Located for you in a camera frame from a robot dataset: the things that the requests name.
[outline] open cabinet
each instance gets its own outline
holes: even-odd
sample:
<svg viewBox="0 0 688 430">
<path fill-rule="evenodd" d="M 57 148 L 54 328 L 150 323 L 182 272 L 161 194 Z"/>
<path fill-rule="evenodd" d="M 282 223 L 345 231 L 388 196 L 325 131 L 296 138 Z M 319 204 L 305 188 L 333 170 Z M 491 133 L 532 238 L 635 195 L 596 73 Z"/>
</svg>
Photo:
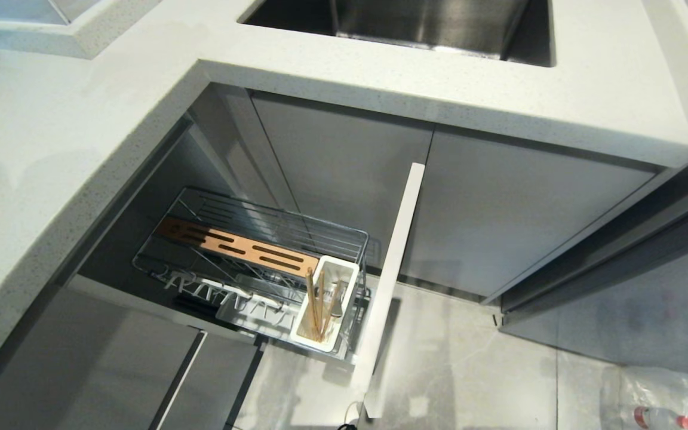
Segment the open cabinet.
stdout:
<svg viewBox="0 0 688 430">
<path fill-rule="evenodd" d="M 271 157 L 259 158 L 267 153 L 256 149 L 266 143 L 259 123 L 247 124 L 245 111 L 235 115 L 250 103 L 246 92 L 205 91 L 120 194 L 106 227 L 92 233 L 91 250 L 68 287 L 212 335 L 248 343 L 264 337 L 325 360 L 347 375 L 349 401 L 337 406 L 344 411 L 363 400 L 371 383 L 423 164 L 404 173 L 382 275 L 366 278 L 368 232 L 278 209 L 294 203 Z M 172 231 L 196 226 L 199 237 L 193 231 L 167 235 L 172 222 Z M 333 256 L 357 268 L 352 294 L 342 295 L 340 330 L 330 349 L 295 336 L 308 295 L 303 275 L 283 263 L 257 264 L 204 245 L 226 236 L 277 247 L 270 259 L 288 251 L 314 263 Z M 383 402 L 371 395 L 368 404 L 369 416 L 378 417 Z"/>
</svg>

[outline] white countertop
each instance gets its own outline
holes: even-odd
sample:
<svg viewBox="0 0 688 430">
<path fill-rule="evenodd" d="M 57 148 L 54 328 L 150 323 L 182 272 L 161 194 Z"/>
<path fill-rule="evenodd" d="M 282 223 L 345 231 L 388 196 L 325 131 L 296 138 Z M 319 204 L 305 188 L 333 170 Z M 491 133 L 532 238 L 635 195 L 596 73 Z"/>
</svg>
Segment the white countertop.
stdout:
<svg viewBox="0 0 688 430">
<path fill-rule="evenodd" d="M 210 81 L 688 162 L 641 0 L 552 0 L 552 68 L 237 24 L 251 3 L 164 0 L 93 60 L 0 51 L 0 346 Z"/>
</svg>

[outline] plastic bag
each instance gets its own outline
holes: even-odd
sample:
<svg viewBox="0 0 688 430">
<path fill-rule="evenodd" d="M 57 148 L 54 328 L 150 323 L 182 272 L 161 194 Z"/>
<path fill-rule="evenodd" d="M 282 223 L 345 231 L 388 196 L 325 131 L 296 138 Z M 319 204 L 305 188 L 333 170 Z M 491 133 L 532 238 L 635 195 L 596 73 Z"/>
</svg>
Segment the plastic bag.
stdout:
<svg viewBox="0 0 688 430">
<path fill-rule="evenodd" d="M 651 367 L 615 367 L 605 370 L 601 378 L 603 430 L 688 428 L 681 424 L 688 423 L 686 373 Z M 644 427 L 639 422 L 640 407 L 652 410 L 653 416 L 665 418 Z"/>
</svg>

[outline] dish rack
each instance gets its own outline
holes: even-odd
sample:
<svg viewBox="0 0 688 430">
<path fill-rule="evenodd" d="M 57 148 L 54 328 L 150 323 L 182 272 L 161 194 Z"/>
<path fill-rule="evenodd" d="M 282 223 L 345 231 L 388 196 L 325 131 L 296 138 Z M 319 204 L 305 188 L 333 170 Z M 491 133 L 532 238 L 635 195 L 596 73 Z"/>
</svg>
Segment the dish rack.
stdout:
<svg viewBox="0 0 688 430">
<path fill-rule="evenodd" d="M 216 245 L 216 240 L 228 245 Z M 245 241 L 243 248 L 238 246 Z M 251 243 L 265 253 L 250 261 Z M 137 251 L 132 265 L 162 288 L 213 311 L 217 322 L 264 334 L 301 348 L 291 338 L 306 294 L 305 267 L 323 256 L 356 264 L 360 271 L 332 351 L 341 360 L 356 346 L 370 291 L 366 288 L 368 234 L 358 229 L 185 187 Z"/>
</svg>

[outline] red bottle cap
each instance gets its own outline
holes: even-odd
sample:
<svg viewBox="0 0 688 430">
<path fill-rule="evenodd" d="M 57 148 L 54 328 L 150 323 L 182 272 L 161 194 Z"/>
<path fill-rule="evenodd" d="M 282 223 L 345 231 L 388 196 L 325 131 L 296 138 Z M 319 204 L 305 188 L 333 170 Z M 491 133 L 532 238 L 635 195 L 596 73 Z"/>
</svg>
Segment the red bottle cap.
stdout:
<svg viewBox="0 0 688 430">
<path fill-rule="evenodd" d="M 645 408 L 644 406 L 638 406 L 638 408 L 634 409 L 633 411 L 633 418 L 636 420 L 636 424 L 638 424 L 638 426 L 641 428 L 649 428 L 647 422 L 644 421 L 644 413 L 645 411 L 648 411 L 648 409 L 649 408 Z"/>
<path fill-rule="evenodd" d="M 688 428 L 688 416 L 679 416 L 676 418 L 676 424 L 678 424 L 680 428 Z"/>
</svg>

